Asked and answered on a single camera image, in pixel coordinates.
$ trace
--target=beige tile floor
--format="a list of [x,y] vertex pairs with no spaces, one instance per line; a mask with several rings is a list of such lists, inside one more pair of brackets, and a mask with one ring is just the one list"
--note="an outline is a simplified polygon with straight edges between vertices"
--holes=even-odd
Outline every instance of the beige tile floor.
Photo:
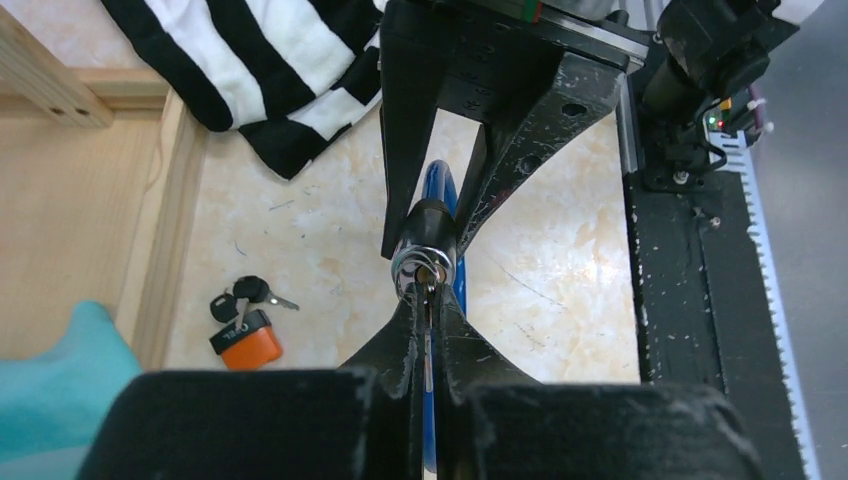
[[[0,0],[66,64],[141,65],[97,0]],[[461,179],[475,126],[441,113],[428,159]],[[301,305],[266,311],[284,348],[269,368],[333,367],[379,330],[396,299],[380,258],[385,186],[372,112],[292,182],[237,134],[209,140],[170,368],[223,368],[209,300],[244,274]],[[552,158],[468,251],[469,318],[543,381],[638,381],[614,118]]]

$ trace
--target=orange key fob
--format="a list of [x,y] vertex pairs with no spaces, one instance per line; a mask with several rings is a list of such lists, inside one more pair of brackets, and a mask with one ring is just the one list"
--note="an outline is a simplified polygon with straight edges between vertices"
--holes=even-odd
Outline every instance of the orange key fob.
[[271,321],[262,310],[248,312],[238,330],[235,322],[230,323],[209,343],[230,370],[255,370],[283,355]]

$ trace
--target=key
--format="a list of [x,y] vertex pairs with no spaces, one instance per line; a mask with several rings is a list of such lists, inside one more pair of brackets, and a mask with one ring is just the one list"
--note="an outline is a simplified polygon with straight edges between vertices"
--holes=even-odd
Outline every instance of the key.
[[224,292],[209,303],[209,311],[212,312],[212,318],[215,320],[221,323],[229,323],[230,320],[239,316],[238,300],[231,294]]
[[233,295],[236,298],[246,298],[250,303],[268,302],[271,305],[282,305],[291,310],[300,310],[300,306],[296,303],[274,295],[268,282],[256,275],[239,278],[233,285]]
[[241,329],[241,324],[244,322],[244,317],[247,315],[247,299],[237,298],[236,303],[236,308],[239,311],[239,314],[236,316],[236,331],[239,331]]

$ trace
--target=wooden frame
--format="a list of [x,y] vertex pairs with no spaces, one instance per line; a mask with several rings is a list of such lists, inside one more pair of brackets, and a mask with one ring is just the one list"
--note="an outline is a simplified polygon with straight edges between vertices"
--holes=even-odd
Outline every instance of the wooden frame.
[[91,298],[161,368],[206,130],[154,71],[69,69],[2,7],[0,76],[0,358]]

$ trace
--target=black and white striped fabric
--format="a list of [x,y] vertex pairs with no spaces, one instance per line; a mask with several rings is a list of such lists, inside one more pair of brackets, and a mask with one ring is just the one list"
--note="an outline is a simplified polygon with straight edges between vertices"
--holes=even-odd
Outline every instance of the black and white striped fabric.
[[290,179],[380,99],[387,0],[101,0],[213,131]]

